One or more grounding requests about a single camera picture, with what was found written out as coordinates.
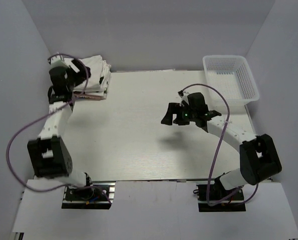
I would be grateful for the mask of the white green Charlie Brown t-shirt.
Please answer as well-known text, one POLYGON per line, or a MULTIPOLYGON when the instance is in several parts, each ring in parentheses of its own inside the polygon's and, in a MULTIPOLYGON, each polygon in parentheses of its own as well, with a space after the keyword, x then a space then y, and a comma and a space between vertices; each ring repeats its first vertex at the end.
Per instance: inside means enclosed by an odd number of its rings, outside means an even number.
POLYGON ((90 68, 91 73, 85 92, 103 92, 108 87, 111 65, 101 55, 82 58, 80 61, 90 68))

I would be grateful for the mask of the white t-shirt stack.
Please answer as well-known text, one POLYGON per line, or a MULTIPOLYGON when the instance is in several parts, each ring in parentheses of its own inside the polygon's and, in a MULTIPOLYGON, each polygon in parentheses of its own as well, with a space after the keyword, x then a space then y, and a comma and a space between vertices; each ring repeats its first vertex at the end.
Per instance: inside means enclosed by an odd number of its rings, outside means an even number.
POLYGON ((79 90, 74 90, 75 97, 78 97, 80 99, 87 99, 87 100, 105 100, 107 98, 108 94, 108 88, 105 87, 101 91, 86 91, 82 93, 79 90))

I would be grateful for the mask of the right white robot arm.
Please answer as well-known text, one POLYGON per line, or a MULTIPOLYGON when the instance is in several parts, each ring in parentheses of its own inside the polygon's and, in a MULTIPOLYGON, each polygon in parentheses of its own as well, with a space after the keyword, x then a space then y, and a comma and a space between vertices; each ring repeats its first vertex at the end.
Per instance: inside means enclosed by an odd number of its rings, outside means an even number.
POLYGON ((189 125, 191 122, 205 132, 221 138, 239 153, 239 168, 216 178, 215 195, 224 200, 233 189, 246 184, 256 185, 282 171, 273 139, 256 135, 226 120, 216 110, 209 110, 202 93, 181 96, 181 102, 170 102, 161 124, 189 125))

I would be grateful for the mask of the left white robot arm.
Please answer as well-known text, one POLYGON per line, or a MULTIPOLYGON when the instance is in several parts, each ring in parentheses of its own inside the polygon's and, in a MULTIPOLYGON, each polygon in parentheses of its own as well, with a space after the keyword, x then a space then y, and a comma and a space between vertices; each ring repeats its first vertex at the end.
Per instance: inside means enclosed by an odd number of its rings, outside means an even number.
POLYGON ((85 200, 94 195, 94 187, 87 173, 73 168, 71 155, 62 139, 65 126, 73 113, 76 97, 74 89, 87 83, 90 68, 80 60, 64 60, 65 55, 56 54, 49 58, 49 75, 52 85, 48 92, 49 113, 37 139, 27 144, 35 176, 57 179, 77 188, 77 194, 85 200))

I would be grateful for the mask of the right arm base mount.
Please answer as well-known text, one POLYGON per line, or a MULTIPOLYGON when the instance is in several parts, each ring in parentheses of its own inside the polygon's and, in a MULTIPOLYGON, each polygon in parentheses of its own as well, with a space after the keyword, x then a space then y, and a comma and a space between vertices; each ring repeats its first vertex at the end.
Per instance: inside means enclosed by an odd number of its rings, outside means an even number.
MULTIPOLYGON (((222 190, 216 188, 214 184, 210 185, 209 201, 211 204, 227 197, 233 190, 222 190)), ((209 206, 207 203, 207 184, 198 184, 193 194, 198 199, 198 210, 200 213, 229 213, 245 212, 243 191, 240 189, 235 195, 232 195, 215 206, 209 206)))

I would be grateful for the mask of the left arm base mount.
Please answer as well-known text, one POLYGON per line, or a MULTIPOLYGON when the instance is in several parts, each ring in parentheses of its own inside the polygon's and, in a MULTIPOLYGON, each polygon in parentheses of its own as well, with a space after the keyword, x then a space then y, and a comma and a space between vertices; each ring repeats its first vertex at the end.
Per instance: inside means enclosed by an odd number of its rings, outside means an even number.
POLYGON ((115 194, 115 182, 93 182, 95 188, 77 190, 66 187, 62 209, 109 210, 115 194))

